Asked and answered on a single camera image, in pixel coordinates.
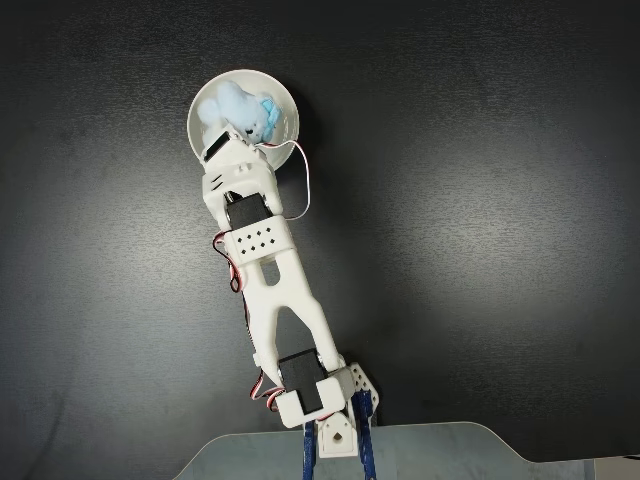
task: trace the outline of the white plate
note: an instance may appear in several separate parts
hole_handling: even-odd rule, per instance
[[[297,140],[300,131],[300,117],[298,116],[298,107],[289,91],[275,78],[270,77],[266,73],[256,70],[233,70],[231,72],[218,75],[216,78],[207,83],[200,89],[196,98],[193,99],[191,108],[189,108],[189,116],[187,117],[187,134],[189,135],[189,143],[196,157],[200,158],[204,145],[202,144],[202,134],[206,127],[198,117],[198,105],[205,98],[213,98],[216,95],[218,85],[221,82],[231,80],[240,85],[244,91],[256,95],[266,92],[273,97],[274,102],[278,105],[282,114],[273,131],[273,137],[270,143],[279,144],[287,140]],[[274,168],[280,168],[287,161],[289,155],[294,149],[294,145],[286,145],[282,148],[270,148],[263,151],[267,155],[267,161]]]

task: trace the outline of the red wire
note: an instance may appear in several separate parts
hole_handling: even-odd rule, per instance
[[[227,262],[229,262],[229,271],[231,274],[231,280],[229,281],[229,286],[231,287],[231,290],[234,293],[238,293],[242,291],[242,289],[244,288],[244,284],[242,282],[242,276],[240,275],[240,269],[236,266],[234,261],[231,260],[231,257],[229,257],[229,255],[224,253],[222,250],[218,250],[218,247],[216,247],[218,243],[224,243],[224,240],[221,240],[221,238],[224,237],[226,233],[228,232],[218,232],[213,237],[213,241],[211,242],[211,244],[213,246],[213,249],[216,252],[218,252],[220,255],[222,255],[227,260]]]
[[[225,260],[227,260],[227,262],[229,263],[229,274],[231,276],[229,285],[231,286],[231,290],[233,290],[233,292],[238,293],[242,291],[244,287],[244,283],[242,282],[242,276],[240,275],[240,269],[237,267],[237,265],[231,259],[231,257],[229,257],[229,255],[227,255],[221,250],[218,250],[218,248],[216,247],[218,243],[224,243],[224,240],[222,240],[222,238],[226,233],[228,232],[218,232],[213,237],[213,241],[211,242],[211,244],[213,246],[213,249],[216,252],[218,252],[220,255],[222,255],[225,258]],[[251,343],[253,343],[253,338],[251,338],[251,330],[249,329],[249,323],[250,323],[249,309],[247,308],[247,302],[244,298],[244,294],[242,295],[242,303],[244,305],[244,318],[247,323],[247,332],[249,332],[249,338],[251,339]],[[264,381],[264,371],[260,370],[260,375],[258,375],[258,379],[256,380],[256,383],[253,385],[253,387],[249,391],[249,397],[252,400],[258,400],[259,398],[269,397],[267,399],[267,408],[272,412],[277,412],[278,407],[272,406],[273,402],[275,401],[278,395],[280,395],[285,391],[285,389],[282,387],[273,387],[273,388],[269,388],[268,390],[265,390],[260,395],[258,395],[257,392],[258,390],[260,390],[260,387],[262,386],[263,381]]]

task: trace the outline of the white plastic part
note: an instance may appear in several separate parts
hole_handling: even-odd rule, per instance
[[[380,395],[378,395],[378,391],[373,388],[373,385],[371,385],[371,381],[362,371],[362,368],[360,368],[359,364],[352,363],[351,365],[349,365],[349,370],[351,371],[353,381],[356,385],[356,392],[359,392],[361,390],[371,392],[371,403],[373,404],[373,411],[375,412],[378,408],[378,404],[380,403]]]
[[[358,455],[353,406],[348,402],[349,418],[336,412],[318,424],[318,456],[320,458],[355,457]]]
[[[283,386],[278,375],[276,348],[278,311],[282,307],[289,307],[309,328],[324,368],[328,372],[337,370],[340,360],[329,325],[320,303],[311,294],[284,217],[278,215],[229,232],[224,242],[240,270],[251,318],[249,331],[264,373],[276,385]],[[272,260],[278,265],[280,280],[269,286],[261,263]]]
[[[196,157],[202,160],[202,151],[207,146],[202,141],[206,126],[202,124],[198,117],[198,106],[203,100],[214,98],[217,94],[218,85],[226,81],[236,82],[244,91],[254,95],[266,92],[271,95],[276,105],[280,107],[282,114],[276,123],[270,143],[279,145],[286,140],[298,139],[298,132],[300,131],[298,108],[284,85],[266,73],[255,70],[233,70],[218,75],[202,87],[189,108],[187,134],[189,135],[191,149]],[[293,148],[293,145],[289,145],[278,149],[265,150],[266,159],[274,169],[278,169],[289,158]]]
[[[347,401],[353,396],[355,385],[349,370],[341,368],[329,378],[317,382],[316,387],[322,401],[322,408],[307,415],[302,411],[297,391],[283,393],[276,397],[280,418],[285,427],[297,427],[344,409]]]
[[[233,191],[242,196],[259,193],[271,213],[282,213],[275,174],[262,153],[249,147],[239,135],[227,126],[220,133],[229,132],[232,140],[225,143],[214,159],[204,163],[202,198],[222,231],[231,230],[227,216],[225,193]]]
[[[371,385],[369,378],[365,375],[357,363],[352,363],[346,369],[353,379],[355,391],[368,391],[371,393],[371,402],[373,411],[375,412],[380,403],[380,396],[376,389]],[[346,418],[342,413],[336,412],[325,420],[317,422],[318,427],[318,455],[320,458],[333,457],[354,457],[358,455],[358,436],[356,430],[356,420],[353,413],[353,405],[347,402],[347,412],[349,417]],[[336,441],[335,434],[338,433],[344,440]]]

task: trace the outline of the dark gray backdrop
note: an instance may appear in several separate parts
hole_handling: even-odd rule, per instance
[[[2,477],[171,478],[281,428],[247,395],[185,131],[242,67],[299,104],[292,232],[382,423],[476,421],[538,461],[640,452],[638,19],[583,3],[3,6]],[[278,177],[297,212],[300,157]]]

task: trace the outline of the blue stuffed toy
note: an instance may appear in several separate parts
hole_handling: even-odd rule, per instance
[[[223,126],[225,121],[255,145],[271,140],[280,108],[268,94],[252,95],[235,82],[223,82],[215,99],[207,98],[200,103],[198,116],[208,127],[202,139],[205,145],[213,141],[209,138],[215,134],[212,127]]]

